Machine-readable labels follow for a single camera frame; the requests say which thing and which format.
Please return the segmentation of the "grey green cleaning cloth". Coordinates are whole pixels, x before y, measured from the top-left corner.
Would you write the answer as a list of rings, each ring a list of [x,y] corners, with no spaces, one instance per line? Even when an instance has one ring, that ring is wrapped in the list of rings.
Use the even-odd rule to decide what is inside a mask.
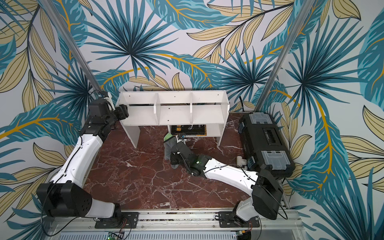
[[[170,133],[164,136],[164,160],[171,163],[173,169],[177,169],[179,166],[179,157],[177,152],[173,152],[173,147],[176,147],[176,137]]]

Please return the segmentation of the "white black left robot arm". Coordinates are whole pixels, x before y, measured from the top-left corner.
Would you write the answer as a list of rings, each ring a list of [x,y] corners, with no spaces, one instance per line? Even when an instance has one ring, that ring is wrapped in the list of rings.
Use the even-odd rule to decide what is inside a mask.
[[[128,107],[113,106],[110,98],[90,103],[89,116],[73,152],[52,180],[37,189],[47,216],[122,220],[119,204],[96,200],[83,186],[112,128],[128,116]]]

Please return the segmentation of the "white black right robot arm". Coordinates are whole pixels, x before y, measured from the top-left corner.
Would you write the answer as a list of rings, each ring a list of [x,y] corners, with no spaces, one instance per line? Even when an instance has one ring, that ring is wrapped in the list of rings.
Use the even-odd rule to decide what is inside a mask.
[[[267,170],[246,171],[206,156],[194,154],[184,142],[164,143],[165,159],[172,165],[183,166],[193,177],[201,177],[231,185],[250,197],[238,202],[234,219],[244,222],[256,216],[276,220],[283,196],[279,182]]]

